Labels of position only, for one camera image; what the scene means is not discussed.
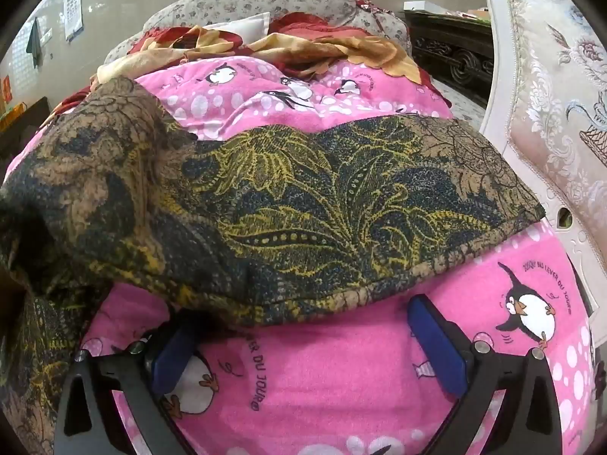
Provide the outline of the white ornate upholstered chair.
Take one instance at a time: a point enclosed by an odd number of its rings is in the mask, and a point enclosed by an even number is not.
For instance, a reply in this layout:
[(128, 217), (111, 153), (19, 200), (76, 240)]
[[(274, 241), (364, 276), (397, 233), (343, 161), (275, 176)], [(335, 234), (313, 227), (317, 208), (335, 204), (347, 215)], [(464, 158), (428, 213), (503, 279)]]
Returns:
[(535, 192), (606, 341), (606, 49), (572, 0), (487, 0), (483, 133)]

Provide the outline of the dark carved wooden cabinet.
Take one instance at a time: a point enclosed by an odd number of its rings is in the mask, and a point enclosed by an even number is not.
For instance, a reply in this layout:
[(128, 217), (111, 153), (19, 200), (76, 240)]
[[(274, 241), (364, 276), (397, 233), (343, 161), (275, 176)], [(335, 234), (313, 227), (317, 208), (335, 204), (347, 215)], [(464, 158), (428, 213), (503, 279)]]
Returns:
[(494, 49), (486, 20), (403, 10), (412, 57), (433, 78), (486, 108), (493, 81)]

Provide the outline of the dark wooden side table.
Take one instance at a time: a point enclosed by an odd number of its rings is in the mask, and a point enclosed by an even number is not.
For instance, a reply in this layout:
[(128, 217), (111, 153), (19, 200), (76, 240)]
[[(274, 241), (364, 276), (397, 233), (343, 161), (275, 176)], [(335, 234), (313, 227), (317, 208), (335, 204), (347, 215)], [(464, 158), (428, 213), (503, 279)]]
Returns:
[(1, 175), (32, 139), (49, 112), (47, 97), (41, 97), (1, 133)]

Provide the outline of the white pillow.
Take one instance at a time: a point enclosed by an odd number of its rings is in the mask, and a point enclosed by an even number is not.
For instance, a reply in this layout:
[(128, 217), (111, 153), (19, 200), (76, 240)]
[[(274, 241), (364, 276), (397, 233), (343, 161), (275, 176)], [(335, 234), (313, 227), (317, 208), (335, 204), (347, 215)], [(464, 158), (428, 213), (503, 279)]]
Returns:
[(267, 11), (266, 13), (257, 13), (255, 16), (244, 17), (244, 19), (233, 20), (232, 22), (207, 25), (206, 29), (236, 34), (241, 38), (244, 45), (248, 45), (266, 37), (267, 33), (269, 33), (269, 27), (270, 13)]

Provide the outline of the pink penguin blanket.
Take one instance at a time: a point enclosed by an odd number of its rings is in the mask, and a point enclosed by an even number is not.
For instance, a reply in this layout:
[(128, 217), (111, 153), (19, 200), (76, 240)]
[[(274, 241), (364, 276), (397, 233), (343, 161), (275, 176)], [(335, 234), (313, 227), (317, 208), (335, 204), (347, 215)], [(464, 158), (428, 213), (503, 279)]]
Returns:
[[(433, 87), (346, 62), (310, 82), (248, 56), (133, 81), (201, 141), (227, 141), (274, 120), (321, 133), (385, 115), (455, 119)], [(544, 216), (403, 292), (303, 322), (212, 323), (201, 310), (116, 282), (77, 351), (121, 351), (190, 309), (186, 326), (202, 342), (162, 404), (198, 453), (412, 454), (453, 404), (407, 325), (414, 294), (426, 294), (468, 337), (496, 351), (541, 349), (555, 382), (563, 450), (576, 452), (594, 391), (591, 333), (570, 260)]]

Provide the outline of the brown floral batik garment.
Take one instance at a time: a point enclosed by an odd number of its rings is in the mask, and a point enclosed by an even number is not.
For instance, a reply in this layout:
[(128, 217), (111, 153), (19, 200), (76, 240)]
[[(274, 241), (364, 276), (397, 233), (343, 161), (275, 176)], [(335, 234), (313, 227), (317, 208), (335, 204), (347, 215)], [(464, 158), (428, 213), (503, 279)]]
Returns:
[(1, 187), (1, 411), (52, 452), (77, 347), (116, 282), (212, 323), (303, 322), (384, 300), (540, 221), (544, 208), (467, 123), (419, 115), (223, 142), (118, 77), (52, 122)]

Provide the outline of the red gold satin sheet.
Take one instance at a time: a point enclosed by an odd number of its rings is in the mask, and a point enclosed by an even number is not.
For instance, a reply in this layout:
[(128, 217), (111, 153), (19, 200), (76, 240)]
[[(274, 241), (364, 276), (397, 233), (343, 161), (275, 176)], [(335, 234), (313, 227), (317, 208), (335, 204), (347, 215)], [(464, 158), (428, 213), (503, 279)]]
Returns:
[(236, 55), (261, 59), (298, 79), (321, 76), (333, 63), (346, 60), (433, 87), (429, 74), (400, 44), (360, 28), (331, 26), (311, 13), (288, 13), (270, 21), (266, 37), (248, 45), (236, 34), (201, 26), (151, 29), (126, 55), (100, 66), (89, 86), (66, 97), (49, 116), (78, 106), (99, 85), (117, 76), (135, 79), (178, 64)]

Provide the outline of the dark hanging wall cloth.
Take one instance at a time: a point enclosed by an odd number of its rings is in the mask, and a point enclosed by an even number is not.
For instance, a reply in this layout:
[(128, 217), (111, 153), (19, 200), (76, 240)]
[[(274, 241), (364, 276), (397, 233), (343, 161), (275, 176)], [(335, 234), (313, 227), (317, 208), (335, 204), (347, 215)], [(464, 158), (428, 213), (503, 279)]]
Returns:
[(38, 20), (34, 19), (30, 29), (30, 35), (26, 47), (26, 52), (31, 56), (33, 68), (37, 69), (43, 61), (43, 52), (40, 39), (40, 29)]

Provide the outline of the wall paper notice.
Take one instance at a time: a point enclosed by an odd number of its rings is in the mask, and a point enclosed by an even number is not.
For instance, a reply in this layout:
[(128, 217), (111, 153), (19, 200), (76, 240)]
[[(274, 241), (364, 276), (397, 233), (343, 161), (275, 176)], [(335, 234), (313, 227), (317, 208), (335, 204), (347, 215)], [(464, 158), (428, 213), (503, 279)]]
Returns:
[(63, 23), (65, 39), (70, 42), (83, 30), (81, 0), (63, 0)]

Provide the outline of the grey floral headboard cushion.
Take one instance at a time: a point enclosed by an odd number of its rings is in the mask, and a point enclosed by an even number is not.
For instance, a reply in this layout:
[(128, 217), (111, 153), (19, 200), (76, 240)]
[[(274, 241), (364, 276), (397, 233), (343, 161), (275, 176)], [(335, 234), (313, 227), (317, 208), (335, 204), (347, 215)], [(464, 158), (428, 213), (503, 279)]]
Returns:
[(268, 13), (272, 20), (288, 13), (311, 13), (334, 26), (356, 27), (389, 38), (412, 52), (405, 22), (370, 0), (177, 0), (153, 13), (141, 31), (111, 49), (105, 62), (109, 64), (126, 55), (145, 32), (154, 28), (205, 27), (259, 13)]

